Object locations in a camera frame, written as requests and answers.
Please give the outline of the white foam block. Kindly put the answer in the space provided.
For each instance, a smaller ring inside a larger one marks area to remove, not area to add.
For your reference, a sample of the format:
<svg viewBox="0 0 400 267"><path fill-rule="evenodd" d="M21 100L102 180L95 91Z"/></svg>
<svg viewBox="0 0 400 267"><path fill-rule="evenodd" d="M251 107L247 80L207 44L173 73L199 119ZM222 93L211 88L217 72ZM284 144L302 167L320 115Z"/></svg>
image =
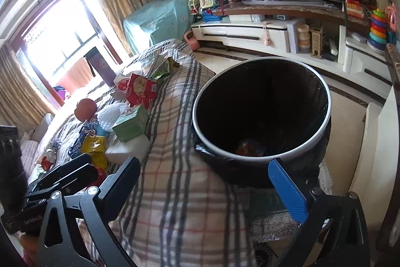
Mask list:
<svg viewBox="0 0 400 267"><path fill-rule="evenodd" d="M142 161L150 146L149 139L143 134L126 142L113 136L107 143L105 157L109 162L122 165L129 157Z"/></svg>

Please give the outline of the red wrapper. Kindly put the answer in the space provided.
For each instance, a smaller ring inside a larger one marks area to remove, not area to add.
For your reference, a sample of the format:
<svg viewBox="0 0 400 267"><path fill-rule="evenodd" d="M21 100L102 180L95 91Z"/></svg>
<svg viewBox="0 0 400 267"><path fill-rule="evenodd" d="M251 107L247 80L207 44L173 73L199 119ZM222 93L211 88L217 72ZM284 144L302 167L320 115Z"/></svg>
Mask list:
<svg viewBox="0 0 400 267"><path fill-rule="evenodd" d="M248 139L240 143L236 150L236 154L245 157L263 157L266 149L260 143Z"/></svg>

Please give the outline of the plaid blanket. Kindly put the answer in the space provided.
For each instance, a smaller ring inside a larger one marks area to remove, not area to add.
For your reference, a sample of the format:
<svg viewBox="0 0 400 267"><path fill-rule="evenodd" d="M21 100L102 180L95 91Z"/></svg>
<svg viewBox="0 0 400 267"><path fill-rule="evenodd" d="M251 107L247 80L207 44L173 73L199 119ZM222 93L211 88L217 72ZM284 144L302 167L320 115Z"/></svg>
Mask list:
<svg viewBox="0 0 400 267"><path fill-rule="evenodd" d="M171 56L180 66L150 108L150 146L112 231L138 266L254 266L239 197L194 150L192 110L213 73L177 39L149 47L133 62L156 56Z"/></svg>

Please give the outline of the white plastic bag red print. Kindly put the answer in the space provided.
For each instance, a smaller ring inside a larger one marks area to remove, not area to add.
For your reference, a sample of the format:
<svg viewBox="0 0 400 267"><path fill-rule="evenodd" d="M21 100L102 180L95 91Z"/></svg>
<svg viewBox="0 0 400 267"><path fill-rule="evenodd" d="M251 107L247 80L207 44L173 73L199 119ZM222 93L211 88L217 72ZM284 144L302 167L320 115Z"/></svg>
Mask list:
<svg viewBox="0 0 400 267"><path fill-rule="evenodd" d="M124 95L128 91L128 84L129 84L131 75L132 75L131 73L129 73L129 74L120 73L120 74L116 75L116 77L113 80L115 87L120 92L122 92Z"/></svg>

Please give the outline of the toy cash register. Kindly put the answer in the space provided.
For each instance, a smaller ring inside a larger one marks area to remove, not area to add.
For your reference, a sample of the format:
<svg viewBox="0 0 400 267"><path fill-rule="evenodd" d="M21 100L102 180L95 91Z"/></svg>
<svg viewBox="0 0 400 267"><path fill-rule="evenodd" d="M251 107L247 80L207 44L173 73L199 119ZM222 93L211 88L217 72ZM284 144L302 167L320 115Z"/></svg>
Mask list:
<svg viewBox="0 0 400 267"><path fill-rule="evenodd" d="M188 7L193 22L215 22L221 20L219 16L215 16L212 10L220 5L220 0L188 0Z"/></svg>

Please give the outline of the orange fruit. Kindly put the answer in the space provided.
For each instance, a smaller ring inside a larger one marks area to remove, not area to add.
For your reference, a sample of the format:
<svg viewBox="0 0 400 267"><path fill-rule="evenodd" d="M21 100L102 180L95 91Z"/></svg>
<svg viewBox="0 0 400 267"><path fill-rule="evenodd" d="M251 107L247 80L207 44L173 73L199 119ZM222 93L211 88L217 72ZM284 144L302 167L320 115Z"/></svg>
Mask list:
<svg viewBox="0 0 400 267"><path fill-rule="evenodd" d="M90 98L84 98L78 102L74 115L81 121L90 121L97 111L97 105L95 101Z"/></svg>

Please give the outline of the white trash bin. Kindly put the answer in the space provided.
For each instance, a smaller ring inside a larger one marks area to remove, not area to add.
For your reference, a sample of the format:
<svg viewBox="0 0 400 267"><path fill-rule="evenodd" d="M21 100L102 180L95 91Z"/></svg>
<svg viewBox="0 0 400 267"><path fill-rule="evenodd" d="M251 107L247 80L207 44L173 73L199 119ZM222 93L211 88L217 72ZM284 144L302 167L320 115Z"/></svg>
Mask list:
<svg viewBox="0 0 400 267"><path fill-rule="evenodd" d="M246 163L291 162L329 142L332 98L324 78L310 66L264 57L235 64L211 78L192 110L194 148L204 144L216 156ZM236 154L254 140L263 157Z"/></svg>

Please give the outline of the white tv cabinet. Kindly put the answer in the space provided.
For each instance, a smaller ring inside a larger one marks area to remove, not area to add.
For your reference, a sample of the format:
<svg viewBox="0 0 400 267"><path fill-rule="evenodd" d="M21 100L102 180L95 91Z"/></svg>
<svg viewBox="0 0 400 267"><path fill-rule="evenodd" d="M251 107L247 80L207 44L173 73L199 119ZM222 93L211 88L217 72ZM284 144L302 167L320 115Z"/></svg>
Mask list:
<svg viewBox="0 0 400 267"><path fill-rule="evenodd" d="M375 52L367 43L347 36L339 28L338 56L333 60L316 58L300 49L298 26L305 21L266 20L264 22L197 22L191 26L199 41L222 43L263 55L281 56L304 62L312 67L359 87L370 97L385 101L392 87L385 56Z"/></svg>

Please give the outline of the blue snack bag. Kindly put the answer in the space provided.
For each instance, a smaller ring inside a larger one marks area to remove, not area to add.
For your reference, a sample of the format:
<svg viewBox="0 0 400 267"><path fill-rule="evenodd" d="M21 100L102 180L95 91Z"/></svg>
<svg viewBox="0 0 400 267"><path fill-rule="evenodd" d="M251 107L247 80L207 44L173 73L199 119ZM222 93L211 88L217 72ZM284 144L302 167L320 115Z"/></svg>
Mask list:
<svg viewBox="0 0 400 267"><path fill-rule="evenodd" d="M79 131L77 139L74 141L73 145L68 150L68 155L70 158L75 159L81 154L84 140L87 135L92 135L94 132L90 125L84 125Z"/></svg>

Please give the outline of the red cookie bag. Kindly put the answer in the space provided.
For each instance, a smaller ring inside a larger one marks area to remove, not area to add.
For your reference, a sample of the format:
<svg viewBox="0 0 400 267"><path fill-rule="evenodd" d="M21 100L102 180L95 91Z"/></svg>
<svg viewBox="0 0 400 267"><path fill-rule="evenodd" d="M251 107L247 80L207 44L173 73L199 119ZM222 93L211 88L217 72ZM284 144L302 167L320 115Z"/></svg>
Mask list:
<svg viewBox="0 0 400 267"><path fill-rule="evenodd" d="M143 105L149 109L157 96L157 83L146 77L132 73L127 85L126 100L131 107Z"/></svg>

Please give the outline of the green snack bag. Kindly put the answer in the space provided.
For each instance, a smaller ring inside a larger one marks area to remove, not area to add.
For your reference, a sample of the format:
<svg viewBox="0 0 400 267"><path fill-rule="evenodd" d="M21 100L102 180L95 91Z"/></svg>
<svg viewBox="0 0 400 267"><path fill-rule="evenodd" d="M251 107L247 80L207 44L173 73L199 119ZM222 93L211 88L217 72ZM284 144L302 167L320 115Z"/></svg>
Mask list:
<svg viewBox="0 0 400 267"><path fill-rule="evenodd" d="M148 78L152 81L158 81L166 77L167 75L173 74L180 64L173 59L173 57L163 58L159 64L155 65L155 68L150 71Z"/></svg>

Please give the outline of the white foam fruit net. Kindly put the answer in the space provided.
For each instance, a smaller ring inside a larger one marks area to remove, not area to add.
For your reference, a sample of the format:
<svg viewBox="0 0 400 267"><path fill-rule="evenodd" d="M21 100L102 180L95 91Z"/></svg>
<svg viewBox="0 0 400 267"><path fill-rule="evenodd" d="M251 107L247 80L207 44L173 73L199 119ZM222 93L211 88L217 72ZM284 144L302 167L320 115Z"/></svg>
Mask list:
<svg viewBox="0 0 400 267"><path fill-rule="evenodd" d="M129 107L129 104L122 102L116 102L105 106L97 113L97 120L101 128L107 132L111 132L118 118L128 110Z"/></svg>

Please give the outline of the green tissue pack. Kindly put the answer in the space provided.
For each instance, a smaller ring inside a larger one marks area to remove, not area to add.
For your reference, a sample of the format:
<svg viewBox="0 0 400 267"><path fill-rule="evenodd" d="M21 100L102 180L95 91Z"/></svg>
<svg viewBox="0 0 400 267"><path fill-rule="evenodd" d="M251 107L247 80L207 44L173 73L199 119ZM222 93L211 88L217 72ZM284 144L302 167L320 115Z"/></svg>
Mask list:
<svg viewBox="0 0 400 267"><path fill-rule="evenodd" d="M116 120L112 130L120 142L127 142L145 133L149 113L143 104L128 108Z"/></svg>

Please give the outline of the yellow snack bag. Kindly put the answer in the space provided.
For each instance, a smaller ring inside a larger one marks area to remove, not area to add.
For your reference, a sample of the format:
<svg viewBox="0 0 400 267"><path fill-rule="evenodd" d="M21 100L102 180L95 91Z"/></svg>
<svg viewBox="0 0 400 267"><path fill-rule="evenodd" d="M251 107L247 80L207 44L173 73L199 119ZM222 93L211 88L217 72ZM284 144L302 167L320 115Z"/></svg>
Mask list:
<svg viewBox="0 0 400 267"><path fill-rule="evenodd" d="M105 136L90 136L87 135L83 141L81 152L89 154L92 163L102 170L107 170L109 161L105 156L106 152L106 137Z"/></svg>

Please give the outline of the teal covered appliance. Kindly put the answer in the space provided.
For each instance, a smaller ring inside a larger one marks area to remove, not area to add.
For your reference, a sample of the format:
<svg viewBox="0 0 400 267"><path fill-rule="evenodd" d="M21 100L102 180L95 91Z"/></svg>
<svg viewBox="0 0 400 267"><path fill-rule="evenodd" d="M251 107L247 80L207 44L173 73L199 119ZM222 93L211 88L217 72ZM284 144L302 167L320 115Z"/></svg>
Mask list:
<svg viewBox="0 0 400 267"><path fill-rule="evenodd" d="M193 22L189 0L152 1L123 20L123 31L133 54L168 39L183 39Z"/></svg>

